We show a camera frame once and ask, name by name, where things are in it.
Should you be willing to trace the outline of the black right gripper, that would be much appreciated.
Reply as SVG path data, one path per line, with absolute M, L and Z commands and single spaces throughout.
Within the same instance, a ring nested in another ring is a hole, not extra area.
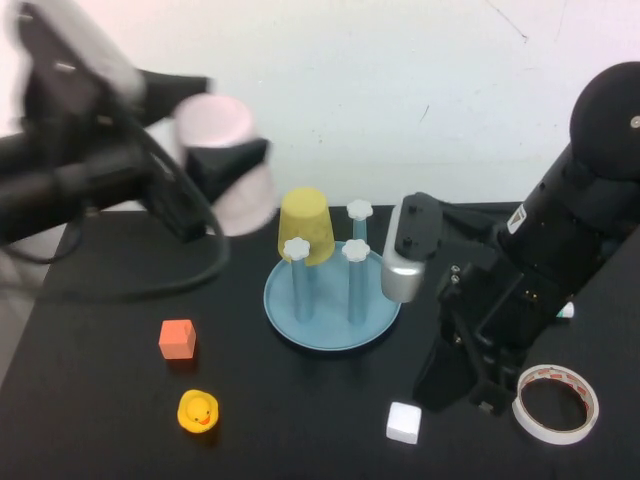
M 469 394 L 473 405 L 502 415 L 529 350 L 572 295 L 564 271 L 552 275 L 501 255 L 448 262 L 437 290 L 440 339 L 416 379 L 415 402 L 440 412 Z

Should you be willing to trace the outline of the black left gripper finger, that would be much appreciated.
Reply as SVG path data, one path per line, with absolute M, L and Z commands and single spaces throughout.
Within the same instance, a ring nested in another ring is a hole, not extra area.
M 184 169 L 213 205 L 245 174 L 265 162 L 269 147 L 264 138 L 230 147 L 189 147 Z

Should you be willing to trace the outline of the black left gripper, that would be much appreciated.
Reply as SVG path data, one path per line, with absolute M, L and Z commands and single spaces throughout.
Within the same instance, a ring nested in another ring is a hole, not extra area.
M 40 213 L 31 235 L 129 200 L 178 239 L 204 236 L 207 201 L 147 133 L 213 80 L 140 70 L 73 2 L 22 2 L 19 40 L 31 58 L 22 125 L 43 162 L 19 202 Z

